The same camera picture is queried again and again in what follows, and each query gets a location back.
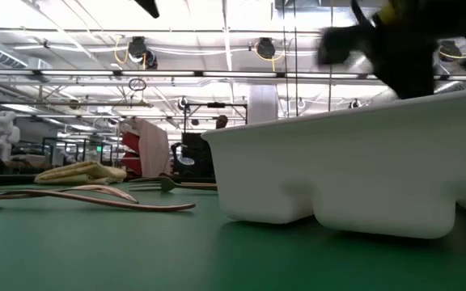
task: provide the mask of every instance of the white pillar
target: white pillar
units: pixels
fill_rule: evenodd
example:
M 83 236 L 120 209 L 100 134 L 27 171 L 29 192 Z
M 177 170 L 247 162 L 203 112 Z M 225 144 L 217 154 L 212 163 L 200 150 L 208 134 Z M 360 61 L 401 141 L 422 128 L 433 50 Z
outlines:
M 248 99 L 248 124 L 278 119 L 278 97 L 276 86 L 251 86 Z

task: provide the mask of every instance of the yellow towel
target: yellow towel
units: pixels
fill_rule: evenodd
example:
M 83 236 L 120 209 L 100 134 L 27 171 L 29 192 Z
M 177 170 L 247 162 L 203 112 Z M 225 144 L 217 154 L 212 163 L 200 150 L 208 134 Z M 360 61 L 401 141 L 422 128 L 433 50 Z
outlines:
M 99 162 L 86 161 L 58 167 L 37 175 L 39 184 L 108 184 L 121 182 L 127 176 L 122 169 L 102 166 Z

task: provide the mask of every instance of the person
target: person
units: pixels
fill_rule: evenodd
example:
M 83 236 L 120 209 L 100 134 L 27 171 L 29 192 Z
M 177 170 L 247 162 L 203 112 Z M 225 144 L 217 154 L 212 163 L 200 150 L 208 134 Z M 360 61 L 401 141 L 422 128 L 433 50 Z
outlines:
M 226 128 L 228 119 L 226 116 L 221 115 L 217 118 L 217 121 L 215 122 L 215 129 L 224 129 Z

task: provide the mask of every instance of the beige cloth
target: beige cloth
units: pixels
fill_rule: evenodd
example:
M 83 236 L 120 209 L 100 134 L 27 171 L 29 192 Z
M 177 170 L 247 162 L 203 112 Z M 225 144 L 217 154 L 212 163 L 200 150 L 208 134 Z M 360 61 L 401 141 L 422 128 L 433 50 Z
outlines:
M 127 176 L 122 169 L 102 166 L 99 162 L 86 161 L 58 167 L 37 175 L 39 184 L 108 184 L 121 182 Z
M 161 173 L 169 174 L 171 169 L 167 132 L 146 120 L 135 121 L 134 127 L 139 133 L 142 176 L 152 178 L 158 177 Z

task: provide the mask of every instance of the table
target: table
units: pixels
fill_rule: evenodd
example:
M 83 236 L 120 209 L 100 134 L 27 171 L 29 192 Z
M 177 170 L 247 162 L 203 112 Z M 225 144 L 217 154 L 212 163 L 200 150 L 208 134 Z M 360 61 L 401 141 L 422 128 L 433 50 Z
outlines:
M 119 188 L 126 189 L 127 184 Z M 422 241 L 230 221 L 213 192 L 133 192 L 140 213 L 38 198 L 0 201 L 0 290 L 466 290 L 466 212 Z

